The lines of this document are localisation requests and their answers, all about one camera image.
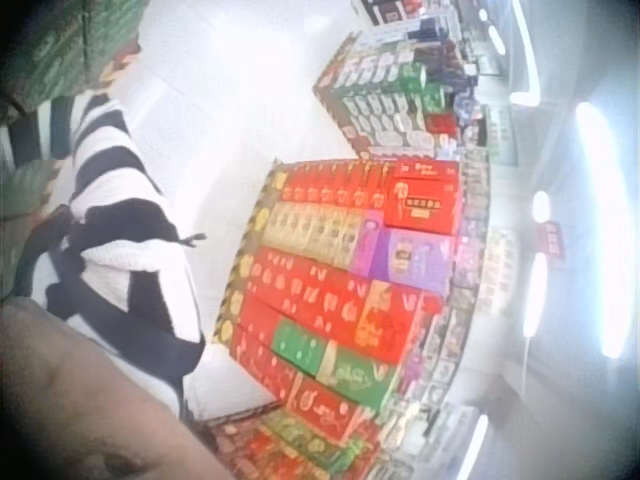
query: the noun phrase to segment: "white floor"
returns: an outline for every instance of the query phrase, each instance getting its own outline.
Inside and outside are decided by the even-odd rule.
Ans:
[[[181,233],[208,236],[190,252],[206,335],[274,158],[354,157],[311,89],[360,22],[347,0],[151,1],[142,54],[113,94]],[[69,186],[63,171],[54,195]],[[200,417],[270,400],[220,347],[208,347],[189,397]]]

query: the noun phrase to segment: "tiled floor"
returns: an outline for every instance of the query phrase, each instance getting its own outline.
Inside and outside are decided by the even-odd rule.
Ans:
[[[207,335],[273,159],[354,156],[311,87],[359,22],[344,0],[152,0],[145,14],[113,93],[181,232],[208,236],[189,252]],[[191,384],[200,416],[269,400],[217,347]]]

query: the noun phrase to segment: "tube light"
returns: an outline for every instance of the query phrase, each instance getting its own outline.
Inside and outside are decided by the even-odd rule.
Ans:
[[[489,37],[493,42],[493,46],[496,47],[496,50],[500,55],[504,55],[505,53],[507,53],[507,49],[504,46],[504,42],[502,41],[502,38],[500,38],[500,34],[498,33],[498,30],[493,25],[489,27]]]
[[[547,256],[544,253],[536,253],[524,312],[523,334],[526,338],[533,337],[540,324],[540,317],[547,297],[547,273]]]
[[[529,28],[524,18],[524,12],[522,11],[522,5],[520,0],[512,0],[513,13],[516,16],[518,22],[518,28],[520,29],[520,35],[522,36],[522,43],[524,44],[524,58],[527,61],[527,73],[529,77],[529,91],[528,92],[513,92],[509,95],[511,103],[516,105],[522,105],[525,107],[537,107],[540,105],[540,78],[538,77],[538,66],[536,65],[535,55],[533,54],[533,45],[531,44],[531,36],[529,35]]]
[[[588,102],[576,108],[578,130],[596,198],[602,354],[616,359],[624,349],[633,315],[635,248],[613,132],[602,113]]]
[[[469,450],[467,450],[467,454],[462,462],[462,467],[460,467],[460,472],[458,473],[458,480],[467,480],[469,475],[471,475],[471,470],[473,469],[473,465],[476,463],[478,454],[480,453],[480,447],[482,447],[482,442],[484,441],[488,426],[489,418],[486,415],[482,415],[478,419],[476,428],[473,431]]]
[[[548,222],[551,218],[551,205],[546,192],[536,192],[533,196],[533,219],[537,223]]]

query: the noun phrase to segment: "supermarket aisle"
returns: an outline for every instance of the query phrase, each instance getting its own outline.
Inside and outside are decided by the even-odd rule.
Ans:
[[[179,228],[208,235],[189,252],[207,335],[273,159],[353,156],[311,86],[355,28],[343,0],[152,0],[145,14],[143,52],[113,92]],[[195,379],[200,414],[270,398],[215,348]]]

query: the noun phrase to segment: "skin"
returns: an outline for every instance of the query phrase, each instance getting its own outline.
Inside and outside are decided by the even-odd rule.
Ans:
[[[0,315],[2,416],[65,479],[230,479],[161,403],[35,302]]]

